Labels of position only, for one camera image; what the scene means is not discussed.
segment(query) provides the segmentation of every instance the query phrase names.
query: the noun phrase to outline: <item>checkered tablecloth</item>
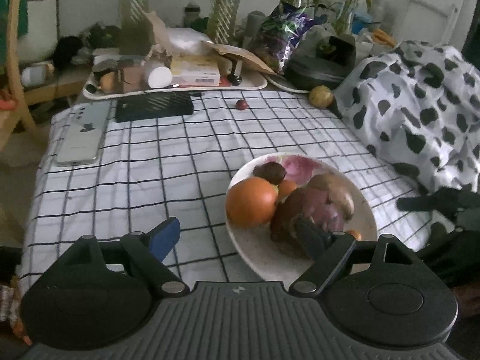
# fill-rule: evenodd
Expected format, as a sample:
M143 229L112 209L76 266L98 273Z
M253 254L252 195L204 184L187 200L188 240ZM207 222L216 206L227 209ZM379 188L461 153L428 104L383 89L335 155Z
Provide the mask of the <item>checkered tablecloth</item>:
M235 109L240 98L249 109ZM316 157L342 171L369 202L379 234L395 234L415 250L428 239L429 215L395 206L398 197L415 195L411 185L305 97L209 91L193 102L190 116L116 123L112 100L100 158L85 166L54 165L71 112L52 119L25 237L23 291L81 235L114 240L148 232L168 216L180 220L182 233L164 264L186 284L259 280L230 241L224 198L237 170L272 152Z

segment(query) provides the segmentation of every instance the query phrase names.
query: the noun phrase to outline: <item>white phone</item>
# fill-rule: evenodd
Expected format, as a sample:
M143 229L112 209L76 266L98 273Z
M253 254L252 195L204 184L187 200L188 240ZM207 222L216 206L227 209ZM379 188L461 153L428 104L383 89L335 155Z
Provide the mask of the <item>white phone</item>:
M91 164L97 160L99 147L105 138L111 102L93 100L77 108L57 152L57 166Z

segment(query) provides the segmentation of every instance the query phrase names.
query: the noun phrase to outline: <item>cow print cloth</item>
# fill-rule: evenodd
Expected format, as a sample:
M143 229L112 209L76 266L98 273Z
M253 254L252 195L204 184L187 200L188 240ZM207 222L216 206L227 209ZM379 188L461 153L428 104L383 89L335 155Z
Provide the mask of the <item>cow print cloth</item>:
M359 64L334 94L368 150L421 192L477 191L480 73L457 49L403 42Z

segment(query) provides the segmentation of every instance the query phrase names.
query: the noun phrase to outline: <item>small red ball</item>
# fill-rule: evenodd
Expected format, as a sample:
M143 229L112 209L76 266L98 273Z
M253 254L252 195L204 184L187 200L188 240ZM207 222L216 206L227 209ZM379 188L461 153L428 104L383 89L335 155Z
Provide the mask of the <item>small red ball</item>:
M237 101L236 107L239 111L243 111L248 108L248 103L245 99L240 99Z

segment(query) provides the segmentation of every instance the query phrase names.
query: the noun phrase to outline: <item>white tray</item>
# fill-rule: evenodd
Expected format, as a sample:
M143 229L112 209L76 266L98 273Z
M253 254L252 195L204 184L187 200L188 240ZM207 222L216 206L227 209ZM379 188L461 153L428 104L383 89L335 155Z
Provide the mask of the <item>white tray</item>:
M258 91L267 86L268 82L261 73L257 71L243 71L241 73L242 83L238 86L191 86L191 87L182 87L182 88L168 88L168 89L149 89L148 91L135 91L129 93L111 93L111 94L100 94L90 93L85 87L88 84L95 85L95 79L93 73L88 77L85 85L83 86L82 93L85 98L89 100L106 100L119 97L127 97L133 95L141 95L142 93L152 93L152 92L184 92L184 91Z

